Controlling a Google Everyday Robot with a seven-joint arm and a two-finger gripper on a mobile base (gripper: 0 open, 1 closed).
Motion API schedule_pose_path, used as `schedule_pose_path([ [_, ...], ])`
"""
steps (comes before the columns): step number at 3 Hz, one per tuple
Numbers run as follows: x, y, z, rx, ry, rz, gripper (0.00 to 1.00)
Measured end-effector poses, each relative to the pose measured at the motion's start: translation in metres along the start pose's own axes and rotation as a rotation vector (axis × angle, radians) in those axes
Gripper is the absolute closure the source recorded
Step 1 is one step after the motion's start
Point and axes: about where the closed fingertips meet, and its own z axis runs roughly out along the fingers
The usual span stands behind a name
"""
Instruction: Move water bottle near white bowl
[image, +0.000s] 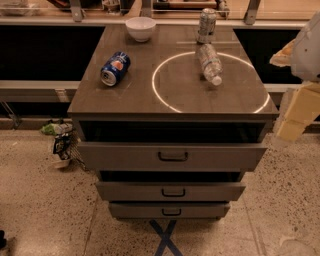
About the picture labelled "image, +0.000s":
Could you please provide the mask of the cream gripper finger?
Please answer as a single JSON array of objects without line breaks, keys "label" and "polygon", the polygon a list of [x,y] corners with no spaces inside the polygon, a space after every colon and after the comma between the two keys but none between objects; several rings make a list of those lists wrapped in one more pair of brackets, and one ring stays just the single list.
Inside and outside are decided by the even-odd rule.
[{"label": "cream gripper finger", "polygon": [[286,67],[291,65],[291,54],[295,40],[291,40],[281,50],[273,54],[269,63],[278,67]]}]

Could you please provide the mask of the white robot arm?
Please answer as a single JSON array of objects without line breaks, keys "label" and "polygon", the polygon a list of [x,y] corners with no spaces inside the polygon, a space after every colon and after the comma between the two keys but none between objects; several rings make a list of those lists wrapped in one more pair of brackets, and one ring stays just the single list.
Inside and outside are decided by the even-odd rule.
[{"label": "white robot arm", "polygon": [[320,12],[316,12],[296,38],[274,54],[269,63],[289,66],[292,75],[302,80],[276,132],[279,139],[293,142],[320,115]]}]

